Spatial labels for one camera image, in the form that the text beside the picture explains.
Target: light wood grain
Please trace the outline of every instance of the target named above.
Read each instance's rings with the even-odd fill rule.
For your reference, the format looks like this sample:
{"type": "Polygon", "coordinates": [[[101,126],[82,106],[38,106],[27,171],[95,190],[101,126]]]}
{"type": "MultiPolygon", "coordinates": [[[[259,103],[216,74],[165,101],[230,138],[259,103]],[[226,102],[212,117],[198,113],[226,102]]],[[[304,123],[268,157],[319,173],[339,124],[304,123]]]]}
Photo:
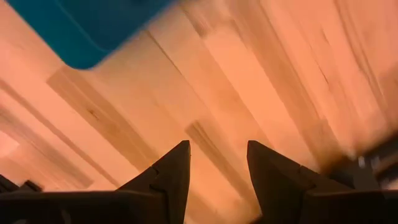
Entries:
{"type": "Polygon", "coordinates": [[[397,131],[397,11],[396,0],[181,0],[78,71],[0,1],[0,174],[113,190],[188,139],[185,221],[249,223],[260,209],[248,140],[323,171],[397,131]]]}

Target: black mechanical part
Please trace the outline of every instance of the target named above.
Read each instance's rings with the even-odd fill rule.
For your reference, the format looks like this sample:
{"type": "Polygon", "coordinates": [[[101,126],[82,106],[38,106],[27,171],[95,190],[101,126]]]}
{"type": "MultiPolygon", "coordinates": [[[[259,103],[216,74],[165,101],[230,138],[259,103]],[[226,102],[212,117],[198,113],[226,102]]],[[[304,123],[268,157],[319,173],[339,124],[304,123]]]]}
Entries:
{"type": "Polygon", "coordinates": [[[356,190],[386,188],[398,178],[398,136],[389,138],[354,161],[342,163],[329,177],[356,190]]]}
{"type": "Polygon", "coordinates": [[[256,141],[249,141],[248,164],[262,211],[256,223],[398,222],[398,191],[353,189],[256,141]]]}
{"type": "Polygon", "coordinates": [[[183,224],[189,175],[190,145],[182,141],[114,192],[41,193],[32,182],[18,187],[2,177],[0,223],[183,224]]]}

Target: wooden floor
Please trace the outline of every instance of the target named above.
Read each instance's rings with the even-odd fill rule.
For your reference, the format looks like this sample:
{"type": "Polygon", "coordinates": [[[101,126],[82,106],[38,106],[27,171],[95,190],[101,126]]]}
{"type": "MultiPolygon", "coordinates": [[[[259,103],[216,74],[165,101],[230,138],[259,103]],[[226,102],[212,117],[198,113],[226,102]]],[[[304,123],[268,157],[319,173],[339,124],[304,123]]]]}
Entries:
{"type": "Polygon", "coordinates": [[[397,0],[186,0],[91,71],[0,1],[0,174],[115,189],[183,139],[187,223],[249,223],[256,139],[322,171],[398,128],[397,0]]]}

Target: teal plastic bin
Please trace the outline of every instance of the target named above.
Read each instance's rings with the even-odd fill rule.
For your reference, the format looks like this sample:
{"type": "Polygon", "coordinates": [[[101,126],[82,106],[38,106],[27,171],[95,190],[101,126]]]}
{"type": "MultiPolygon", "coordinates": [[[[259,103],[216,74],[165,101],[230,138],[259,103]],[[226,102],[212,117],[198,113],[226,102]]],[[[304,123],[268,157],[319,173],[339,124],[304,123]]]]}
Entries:
{"type": "Polygon", "coordinates": [[[8,0],[69,66],[94,67],[172,0],[8,0]]]}

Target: blue object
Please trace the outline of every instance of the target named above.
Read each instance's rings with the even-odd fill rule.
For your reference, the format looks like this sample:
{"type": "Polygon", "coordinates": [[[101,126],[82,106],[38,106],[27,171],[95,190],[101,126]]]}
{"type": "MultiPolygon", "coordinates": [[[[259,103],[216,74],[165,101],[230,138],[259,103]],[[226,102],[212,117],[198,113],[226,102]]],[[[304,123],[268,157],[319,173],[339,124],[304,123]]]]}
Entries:
{"type": "Polygon", "coordinates": [[[69,66],[94,67],[172,0],[7,0],[69,66]]]}

